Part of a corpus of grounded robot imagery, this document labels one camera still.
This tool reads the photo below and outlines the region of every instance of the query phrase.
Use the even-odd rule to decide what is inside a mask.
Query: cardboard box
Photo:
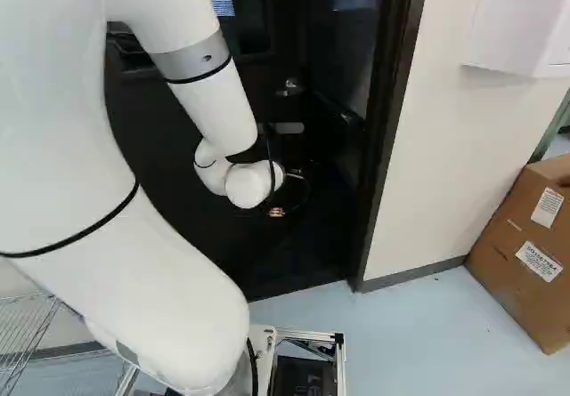
[[[545,353],[570,342],[570,154],[525,167],[466,266]]]

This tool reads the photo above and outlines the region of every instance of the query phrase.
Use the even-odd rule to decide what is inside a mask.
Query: white cabinet
[[[479,0],[463,63],[570,77],[570,0]]]

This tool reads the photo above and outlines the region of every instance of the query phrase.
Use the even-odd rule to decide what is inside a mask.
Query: white wall
[[[462,67],[476,2],[425,2],[365,279],[467,254],[570,85]]]

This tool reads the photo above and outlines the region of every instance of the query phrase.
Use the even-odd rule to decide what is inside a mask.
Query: baseboard
[[[423,278],[424,276],[439,273],[440,271],[454,269],[455,267],[462,265],[465,262],[466,258],[466,255],[456,256],[454,258],[450,258],[449,260],[424,265],[423,267],[418,267],[417,269],[401,271],[399,273],[389,274],[380,278],[364,280],[358,287],[358,292],[366,293],[375,291],[383,287],[391,287],[393,285],[397,285],[398,283],[407,282],[408,280]]]

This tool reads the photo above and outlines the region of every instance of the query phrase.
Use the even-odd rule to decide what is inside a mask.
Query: black tube
[[[251,396],[259,396],[259,383],[257,376],[257,357],[256,353],[253,351],[253,345],[251,345],[251,340],[248,338],[247,342],[249,362],[251,363]]]

